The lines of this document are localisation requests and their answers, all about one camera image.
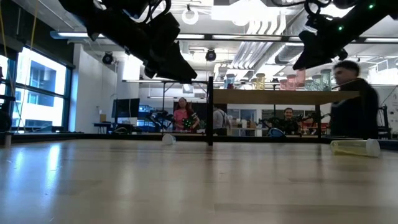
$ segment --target camera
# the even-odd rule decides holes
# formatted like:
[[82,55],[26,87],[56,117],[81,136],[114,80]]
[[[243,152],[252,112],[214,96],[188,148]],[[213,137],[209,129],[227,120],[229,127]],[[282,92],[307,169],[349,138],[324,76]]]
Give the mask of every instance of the camera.
[[213,62],[217,58],[217,54],[214,49],[208,49],[206,53],[206,61]]

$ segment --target table leg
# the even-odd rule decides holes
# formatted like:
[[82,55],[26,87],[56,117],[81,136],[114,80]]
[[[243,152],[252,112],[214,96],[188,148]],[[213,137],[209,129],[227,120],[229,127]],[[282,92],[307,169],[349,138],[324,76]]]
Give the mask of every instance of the table leg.
[[213,81],[214,78],[210,76],[207,83],[206,140],[209,146],[213,145]]
[[318,133],[318,138],[322,137],[322,119],[321,119],[321,106],[320,105],[315,105],[315,114],[317,115],[316,118],[316,123],[317,123],[317,133]]

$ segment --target wooden shelf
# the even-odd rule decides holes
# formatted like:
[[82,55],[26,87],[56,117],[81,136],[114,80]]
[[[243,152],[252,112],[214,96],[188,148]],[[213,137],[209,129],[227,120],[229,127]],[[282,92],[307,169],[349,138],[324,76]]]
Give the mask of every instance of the wooden shelf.
[[358,91],[214,90],[214,103],[324,105],[358,96]]

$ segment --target yellow container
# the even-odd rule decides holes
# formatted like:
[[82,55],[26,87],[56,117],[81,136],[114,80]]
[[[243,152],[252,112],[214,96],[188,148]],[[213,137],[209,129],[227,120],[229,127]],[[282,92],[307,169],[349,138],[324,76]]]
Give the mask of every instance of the yellow container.
[[258,73],[256,75],[257,78],[257,85],[256,85],[256,89],[257,90],[265,90],[266,89],[266,74],[264,73]]
[[375,139],[332,141],[330,149],[334,155],[380,156],[380,145]]

